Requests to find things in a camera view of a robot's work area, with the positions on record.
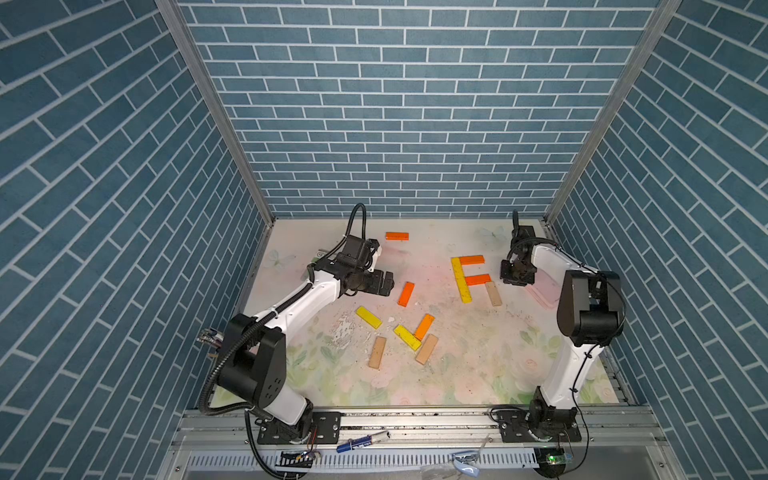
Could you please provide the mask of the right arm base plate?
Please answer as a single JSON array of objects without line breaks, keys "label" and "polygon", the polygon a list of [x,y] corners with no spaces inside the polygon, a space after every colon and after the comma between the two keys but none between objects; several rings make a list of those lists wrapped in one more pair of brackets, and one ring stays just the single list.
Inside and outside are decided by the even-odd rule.
[{"label": "right arm base plate", "polygon": [[582,441],[577,414],[575,408],[543,411],[503,408],[490,412],[489,416],[497,423],[503,443],[577,443]]}]

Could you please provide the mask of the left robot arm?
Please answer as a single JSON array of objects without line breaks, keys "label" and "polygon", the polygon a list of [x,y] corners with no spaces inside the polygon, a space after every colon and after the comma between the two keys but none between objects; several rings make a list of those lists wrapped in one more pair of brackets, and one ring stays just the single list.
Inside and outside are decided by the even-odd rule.
[{"label": "left robot arm", "polygon": [[289,427],[309,422],[311,402],[287,385],[287,348],[308,322],[348,291],[387,297],[394,274],[374,269],[328,272],[309,265],[306,281],[254,316],[238,314],[225,330],[199,409],[220,415],[247,409]]}]

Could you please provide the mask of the light orange block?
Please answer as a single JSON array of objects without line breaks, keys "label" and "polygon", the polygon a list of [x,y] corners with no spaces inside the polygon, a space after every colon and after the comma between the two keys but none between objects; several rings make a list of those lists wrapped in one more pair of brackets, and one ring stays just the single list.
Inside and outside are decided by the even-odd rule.
[{"label": "light orange block", "polygon": [[414,331],[414,337],[419,341],[424,340],[434,320],[435,317],[433,315],[426,314],[419,323],[417,329]]}]

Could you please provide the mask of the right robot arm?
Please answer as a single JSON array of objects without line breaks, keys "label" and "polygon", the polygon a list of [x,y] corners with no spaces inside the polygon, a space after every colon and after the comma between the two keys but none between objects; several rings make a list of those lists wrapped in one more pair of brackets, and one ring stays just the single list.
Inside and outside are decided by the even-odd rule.
[{"label": "right robot arm", "polygon": [[588,370],[622,334],[626,318],[617,273],[598,270],[550,239],[517,237],[501,262],[503,283],[554,295],[561,336],[554,363],[536,387],[522,424],[537,441],[578,440],[579,400]]}]

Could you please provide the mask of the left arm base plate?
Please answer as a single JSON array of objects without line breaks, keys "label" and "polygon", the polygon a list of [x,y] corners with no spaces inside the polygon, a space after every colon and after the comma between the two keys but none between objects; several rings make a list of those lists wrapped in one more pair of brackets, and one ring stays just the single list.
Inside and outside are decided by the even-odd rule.
[{"label": "left arm base plate", "polygon": [[313,411],[303,415],[295,425],[277,418],[258,419],[259,445],[320,444],[335,445],[339,441],[342,414],[339,411]]}]

